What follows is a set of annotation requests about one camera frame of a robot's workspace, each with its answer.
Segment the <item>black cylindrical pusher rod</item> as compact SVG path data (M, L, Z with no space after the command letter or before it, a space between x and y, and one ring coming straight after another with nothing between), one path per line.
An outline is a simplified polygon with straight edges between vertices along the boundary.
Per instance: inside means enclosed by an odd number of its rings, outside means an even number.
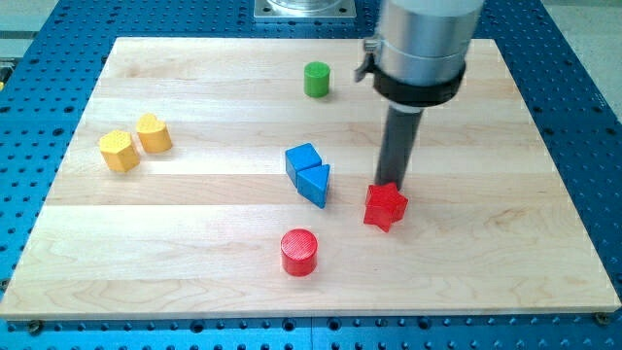
M375 185L395 183L401 189L423 112L423 108L390 103L375 171Z

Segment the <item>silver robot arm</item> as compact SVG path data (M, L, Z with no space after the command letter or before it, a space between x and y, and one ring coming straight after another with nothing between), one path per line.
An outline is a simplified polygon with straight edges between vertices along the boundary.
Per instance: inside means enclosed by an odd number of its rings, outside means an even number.
M456 96L483 0L386 0L355 81L389 100L374 183L402 187L424 110Z

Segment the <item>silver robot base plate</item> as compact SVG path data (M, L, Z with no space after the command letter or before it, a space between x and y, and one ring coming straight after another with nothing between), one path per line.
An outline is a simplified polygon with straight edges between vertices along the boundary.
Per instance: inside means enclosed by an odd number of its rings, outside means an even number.
M350 19L357 16L354 0L255 0L256 19Z

